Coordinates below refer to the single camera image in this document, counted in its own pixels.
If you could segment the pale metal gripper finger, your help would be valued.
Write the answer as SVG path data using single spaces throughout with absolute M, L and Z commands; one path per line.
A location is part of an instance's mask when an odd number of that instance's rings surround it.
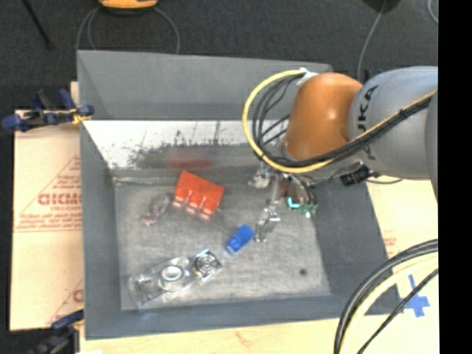
M 260 213 L 259 219 L 256 224 L 255 228 L 255 236 L 254 236 L 254 241 L 255 242 L 262 242 L 262 226 L 264 223 L 264 220 L 268 217 L 268 213 L 270 212 L 270 208 L 268 206 L 263 207 L 262 212 Z
M 280 222 L 280 216 L 276 212 L 269 212 L 262 226 L 262 241 L 266 242 L 268 235 L 274 231 L 276 225 Z

